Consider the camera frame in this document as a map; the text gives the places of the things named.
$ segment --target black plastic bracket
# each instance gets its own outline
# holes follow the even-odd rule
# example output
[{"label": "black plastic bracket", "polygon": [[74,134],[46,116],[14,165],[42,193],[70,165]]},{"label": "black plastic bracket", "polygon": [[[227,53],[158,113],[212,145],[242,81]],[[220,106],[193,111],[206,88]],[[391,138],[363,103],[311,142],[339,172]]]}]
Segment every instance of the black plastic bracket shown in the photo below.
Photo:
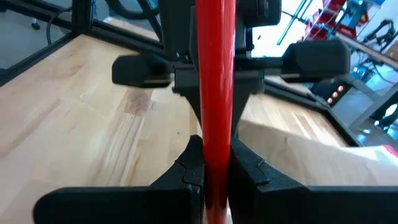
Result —
[{"label": "black plastic bracket", "polygon": [[398,187],[306,187],[231,142],[233,223],[398,223]]},{"label": "black plastic bracket", "polygon": [[[200,89],[198,72],[191,68],[175,69],[174,93],[184,96],[191,105],[199,123],[200,113]],[[244,107],[248,102],[250,94],[263,91],[262,73],[259,71],[243,71],[234,74],[234,93],[232,109],[231,134],[237,134],[237,127]]]},{"label": "black plastic bracket", "polygon": [[203,221],[201,137],[191,136],[174,165],[148,187],[68,187],[35,205],[36,224],[195,223]]}]

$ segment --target wooden floor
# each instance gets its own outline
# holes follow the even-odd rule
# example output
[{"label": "wooden floor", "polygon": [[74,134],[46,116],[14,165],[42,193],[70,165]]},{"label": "wooden floor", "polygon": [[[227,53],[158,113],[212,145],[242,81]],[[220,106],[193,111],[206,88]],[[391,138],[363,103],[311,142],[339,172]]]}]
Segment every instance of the wooden floor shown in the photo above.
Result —
[{"label": "wooden floor", "polygon": [[[60,187],[149,185],[200,133],[188,103],[170,88],[112,84],[112,62],[124,54],[134,52],[81,35],[0,88],[0,223],[31,223],[35,201]],[[252,97],[244,119],[245,141],[261,139],[252,142],[257,152],[273,141],[253,131],[264,125],[344,145],[319,114],[269,96]],[[345,172],[338,161],[330,165]]]}]

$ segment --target red vertical bar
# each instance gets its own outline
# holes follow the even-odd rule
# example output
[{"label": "red vertical bar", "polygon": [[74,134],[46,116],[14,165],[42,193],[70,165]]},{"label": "red vertical bar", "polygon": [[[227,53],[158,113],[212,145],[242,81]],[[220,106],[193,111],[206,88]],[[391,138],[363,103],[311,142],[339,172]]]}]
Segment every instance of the red vertical bar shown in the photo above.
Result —
[{"label": "red vertical bar", "polygon": [[208,222],[225,223],[231,142],[235,0],[196,0]]}]

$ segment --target black cable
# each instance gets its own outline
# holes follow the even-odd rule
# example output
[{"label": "black cable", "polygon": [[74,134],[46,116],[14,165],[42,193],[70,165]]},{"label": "black cable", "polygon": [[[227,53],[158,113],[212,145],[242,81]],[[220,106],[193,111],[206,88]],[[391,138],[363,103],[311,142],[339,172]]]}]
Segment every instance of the black cable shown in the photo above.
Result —
[{"label": "black cable", "polygon": [[133,12],[126,9],[119,0],[105,0],[108,7],[116,12],[118,15],[131,20],[144,20],[155,17],[159,14],[159,8],[151,9],[147,12]]},{"label": "black cable", "polygon": [[62,10],[62,11],[56,13],[54,16],[51,17],[51,19],[50,19],[49,22],[47,23],[47,27],[45,28],[45,35],[46,35],[46,37],[47,37],[47,43],[48,43],[49,45],[52,44],[52,41],[51,41],[51,33],[50,33],[52,23],[53,23],[54,20],[55,20],[58,16],[60,16],[62,13],[64,13],[64,12],[70,12],[71,10],[72,10],[72,7],[69,7],[69,8],[66,8],[65,10]]}]

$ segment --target black metal frame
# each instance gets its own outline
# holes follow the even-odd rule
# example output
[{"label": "black metal frame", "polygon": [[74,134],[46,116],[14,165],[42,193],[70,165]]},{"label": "black metal frame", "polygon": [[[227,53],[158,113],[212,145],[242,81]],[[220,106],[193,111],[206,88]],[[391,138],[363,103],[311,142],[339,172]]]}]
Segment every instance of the black metal frame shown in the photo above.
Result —
[{"label": "black metal frame", "polygon": [[[52,45],[49,45],[36,54],[27,57],[23,61],[7,69],[7,75],[5,78],[0,80],[0,86],[17,77],[19,74],[44,59],[52,52],[73,40],[79,34],[89,35],[132,50],[148,51],[160,56],[165,55],[162,44],[156,40],[152,40],[139,34],[134,34],[100,21],[94,21],[92,19],[92,0],[73,0],[72,3],[72,22],[63,21],[61,19],[54,20],[55,25],[70,29],[72,32],[54,42]],[[46,22],[48,22],[55,13],[59,13],[64,10],[62,7],[54,6],[53,4],[42,1],[0,0],[0,5],[4,5],[7,9],[35,17]],[[348,128],[345,127],[333,114],[330,107],[319,102],[313,96],[304,95],[300,92],[291,90],[286,86],[268,82],[267,80],[265,81],[264,88],[266,93],[269,95],[291,103],[296,103],[310,110],[315,110],[321,113],[335,127],[348,145],[361,145],[351,131],[348,130]]]}]

